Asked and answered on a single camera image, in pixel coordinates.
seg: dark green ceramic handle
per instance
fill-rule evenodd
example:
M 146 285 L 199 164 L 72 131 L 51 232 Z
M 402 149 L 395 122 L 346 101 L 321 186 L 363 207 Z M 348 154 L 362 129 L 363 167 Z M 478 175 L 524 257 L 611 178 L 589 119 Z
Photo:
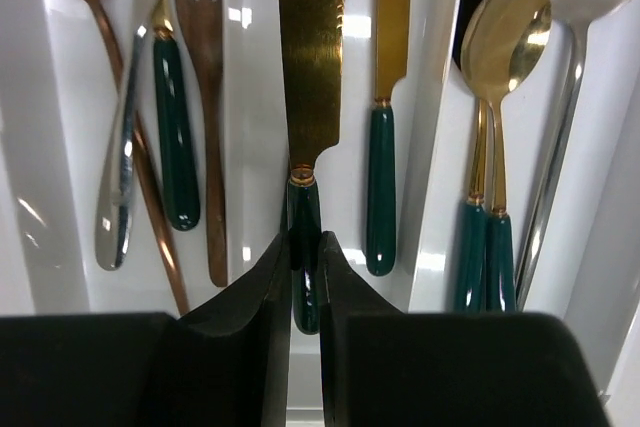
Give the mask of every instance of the dark green ceramic handle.
M 164 208 L 175 229 L 190 230 L 200 220 L 200 194 L 180 52 L 175 40 L 156 38 L 153 66 Z
M 487 224 L 487 310 L 515 312 L 513 244 L 509 216 L 489 216 Z
M 308 187 L 287 183 L 287 218 L 293 282 L 293 318 L 301 332 L 320 328 L 316 271 L 320 227 L 318 184 Z
M 484 246 L 487 214 L 482 205 L 465 202 L 462 212 L 462 237 L 453 308 L 456 312 L 484 310 Z
M 367 269 L 387 275 L 396 261 L 396 162 L 391 107 L 371 114 L 367 195 Z

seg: white plastic divider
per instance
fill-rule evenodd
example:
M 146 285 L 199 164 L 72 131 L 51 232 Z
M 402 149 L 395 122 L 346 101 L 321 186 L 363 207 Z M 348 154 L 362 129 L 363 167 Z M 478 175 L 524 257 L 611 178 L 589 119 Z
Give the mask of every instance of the white plastic divider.
M 612 398 L 640 340 L 639 129 L 636 83 L 565 317 L 598 388 Z

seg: silver spoon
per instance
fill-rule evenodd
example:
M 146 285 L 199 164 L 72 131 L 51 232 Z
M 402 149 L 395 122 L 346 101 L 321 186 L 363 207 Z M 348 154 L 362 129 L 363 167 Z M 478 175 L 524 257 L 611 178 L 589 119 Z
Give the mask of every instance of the silver spoon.
M 107 149 L 95 224 L 96 260 L 105 270 L 124 261 L 131 232 L 133 194 L 133 121 L 138 64 L 153 7 L 158 0 L 134 0 L 133 45 L 120 80 L 120 98 Z
M 572 46 L 569 70 L 562 89 L 560 104 L 553 111 L 551 145 L 543 158 L 542 175 L 533 202 L 529 230 L 525 237 L 517 277 L 518 309 L 527 300 L 533 274 L 538 263 L 553 198 L 558 187 L 564 154 L 569 141 L 573 114 L 587 56 L 587 31 L 594 20 L 618 10 L 630 0 L 551 0 L 552 15 L 571 30 Z

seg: cutlery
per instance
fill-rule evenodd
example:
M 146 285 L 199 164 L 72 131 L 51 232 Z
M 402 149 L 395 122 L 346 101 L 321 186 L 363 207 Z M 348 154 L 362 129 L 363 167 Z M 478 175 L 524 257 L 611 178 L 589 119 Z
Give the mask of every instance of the cutlery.
M 298 329 L 318 332 L 316 270 L 321 235 L 314 167 L 340 137 L 344 0 L 279 0 L 289 132 L 287 220 Z
M 501 104 L 540 59 L 550 15 L 549 0 L 482 0 L 462 39 L 462 75 L 493 118 L 493 192 L 485 246 L 488 310 L 511 312 L 516 307 Z
M 375 98 L 369 133 L 367 269 L 387 275 L 396 259 L 396 172 L 391 92 L 407 75 L 410 0 L 376 0 Z
M 550 144 L 543 152 L 542 172 L 538 179 L 529 227 L 518 266 L 518 307 L 524 308 L 531 287 L 544 235 L 549 222 L 553 198 L 558 187 L 564 154 L 569 143 L 571 124 L 578 103 L 587 57 L 587 32 L 594 20 L 608 15 L 630 0 L 551 0 L 553 18 L 571 31 L 571 60 L 558 107 L 552 111 Z
M 225 194 L 219 132 L 223 71 L 222 0 L 176 0 L 176 7 L 202 100 L 209 277 L 216 286 L 225 287 L 228 283 Z
M 483 0 L 460 0 L 452 57 L 461 69 L 462 41 L 471 17 Z M 476 138 L 473 149 L 469 189 L 462 205 L 462 229 L 460 232 L 453 308 L 457 312 L 484 310 L 485 290 L 485 241 L 487 215 L 484 210 L 487 161 L 488 105 L 484 99 L 476 99 Z
M 133 125 L 137 69 L 148 20 L 158 0 L 134 0 L 133 42 L 120 78 L 120 97 L 107 149 L 96 212 L 96 257 L 106 270 L 118 269 L 127 253 L 132 215 Z
M 173 34 L 169 0 L 156 4 L 152 19 L 164 206 L 175 229 L 191 230 L 200 220 L 200 194 L 180 50 Z
M 122 76 L 123 62 L 120 53 L 120 47 L 115 32 L 109 21 L 109 17 L 105 12 L 100 0 L 84 0 L 89 4 L 100 29 L 100 33 L 107 50 L 111 71 L 116 83 L 119 86 Z M 167 227 L 166 219 L 162 208 L 162 202 L 159 195 L 158 184 L 156 181 L 153 155 L 151 154 L 147 141 L 147 134 L 144 130 L 144 124 L 139 114 L 136 113 L 135 118 L 135 143 L 133 146 L 133 155 L 135 157 L 135 166 L 140 179 L 142 195 L 149 212 L 149 218 L 154 230 L 156 242 L 160 251 L 169 283 L 180 314 L 189 311 L 189 303 L 182 279 L 180 264 L 176 255 L 176 249 L 173 244 L 171 232 Z

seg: copper fork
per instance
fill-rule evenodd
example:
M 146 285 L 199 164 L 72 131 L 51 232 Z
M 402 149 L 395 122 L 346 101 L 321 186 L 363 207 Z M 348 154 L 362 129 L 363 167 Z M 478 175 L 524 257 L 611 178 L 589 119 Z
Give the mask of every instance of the copper fork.
M 93 15 L 95 16 L 105 48 L 107 49 L 109 62 L 111 64 L 111 71 L 113 73 L 116 86 L 119 86 L 120 78 L 122 77 L 123 61 L 118 40 L 113 27 L 111 26 L 111 22 L 109 21 L 109 17 L 102 6 L 101 0 L 84 1 L 89 5 Z M 151 160 L 152 156 L 149 151 L 147 135 L 143 127 L 142 119 L 139 115 L 136 115 L 135 118 L 134 139 L 134 163 L 140 179 L 140 186 L 142 187 L 145 204 L 149 211 L 151 225 L 156 236 L 156 242 L 160 250 L 160 256 L 164 263 L 167 277 L 169 278 L 169 283 L 178 306 L 178 311 L 180 314 L 185 314 L 189 311 L 187 294 L 182 280 L 182 273 L 178 263 L 173 238 L 171 236 L 171 230 L 167 225 L 164 215 L 160 190 L 158 188 L 155 169 Z
M 222 0 L 176 0 L 178 21 L 196 72 L 206 145 L 206 220 L 209 276 L 225 287 L 227 276 L 225 194 L 220 149 Z

